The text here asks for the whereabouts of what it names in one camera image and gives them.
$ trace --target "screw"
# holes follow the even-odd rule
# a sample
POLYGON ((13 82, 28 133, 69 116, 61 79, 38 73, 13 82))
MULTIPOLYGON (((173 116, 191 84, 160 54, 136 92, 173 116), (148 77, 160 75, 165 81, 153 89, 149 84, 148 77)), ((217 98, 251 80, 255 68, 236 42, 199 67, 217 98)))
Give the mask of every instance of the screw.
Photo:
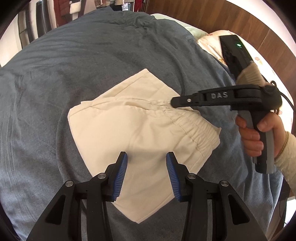
POLYGON ((229 185, 229 183, 225 180, 220 182, 222 186, 227 187, 229 185))
POLYGON ((194 173, 189 173, 187 176, 188 176, 189 179, 195 179, 196 178, 196 175, 194 173))
POLYGON ((66 181, 66 187, 72 187, 74 184, 73 181, 66 181))
POLYGON ((98 174, 99 179, 104 179, 104 178, 106 178, 106 176, 107 176, 106 173, 103 173, 103 172, 98 174))

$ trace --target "brown wood surface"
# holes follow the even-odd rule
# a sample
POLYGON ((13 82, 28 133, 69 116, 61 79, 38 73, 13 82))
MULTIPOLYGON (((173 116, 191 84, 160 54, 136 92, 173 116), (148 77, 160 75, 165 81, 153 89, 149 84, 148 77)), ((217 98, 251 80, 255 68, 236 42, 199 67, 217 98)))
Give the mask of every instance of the brown wood surface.
POLYGON ((225 0, 146 0, 145 5, 148 14, 165 14, 208 33, 223 29, 238 34, 266 59, 296 103, 296 57, 268 26, 249 12, 225 0))

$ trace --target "blue gripper pad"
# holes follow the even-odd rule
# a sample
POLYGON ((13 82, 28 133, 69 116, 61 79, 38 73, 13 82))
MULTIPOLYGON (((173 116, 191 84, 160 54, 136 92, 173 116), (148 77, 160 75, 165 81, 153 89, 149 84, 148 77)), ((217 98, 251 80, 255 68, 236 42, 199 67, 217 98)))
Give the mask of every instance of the blue gripper pad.
POLYGON ((114 200, 116 200, 120 195, 120 191, 123 184, 124 176, 126 174, 127 167, 128 167, 128 155, 125 153, 121 160, 120 167, 114 181, 114 189, 112 194, 112 198, 114 200))
POLYGON ((166 166, 168 169, 168 175, 170 177, 170 183, 172 185, 174 196, 180 202, 181 201, 180 181, 169 153, 166 155, 166 166))

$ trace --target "black handle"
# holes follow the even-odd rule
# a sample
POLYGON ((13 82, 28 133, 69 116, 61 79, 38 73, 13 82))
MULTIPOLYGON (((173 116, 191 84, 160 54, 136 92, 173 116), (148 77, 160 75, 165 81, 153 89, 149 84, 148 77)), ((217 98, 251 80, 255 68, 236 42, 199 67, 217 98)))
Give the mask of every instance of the black handle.
POLYGON ((239 115, 247 122, 247 127, 255 129, 260 134, 260 140, 264 144, 264 149, 259 157, 253 157, 255 163, 255 170, 258 173, 272 174, 274 173, 274 134, 273 130, 268 132, 261 132, 257 128, 257 124, 266 116, 270 111, 239 111, 239 115))

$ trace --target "human hand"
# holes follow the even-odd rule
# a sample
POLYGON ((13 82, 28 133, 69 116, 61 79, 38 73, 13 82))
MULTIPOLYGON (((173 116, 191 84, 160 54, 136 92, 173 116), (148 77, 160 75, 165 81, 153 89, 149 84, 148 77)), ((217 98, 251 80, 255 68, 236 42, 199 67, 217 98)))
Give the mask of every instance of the human hand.
MULTIPOLYGON (((235 123, 239 127, 239 133, 242 137, 245 152, 249 156, 261 156, 261 151, 263 150, 264 145, 263 142, 260 141, 259 132, 254 129, 247 128, 247 122, 239 115, 236 117, 235 123)), ((261 132, 267 132, 273 129, 274 156, 277 157, 285 143, 286 138, 286 132, 281 118, 277 114, 270 112, 258 123, 257 128, 261 132)))

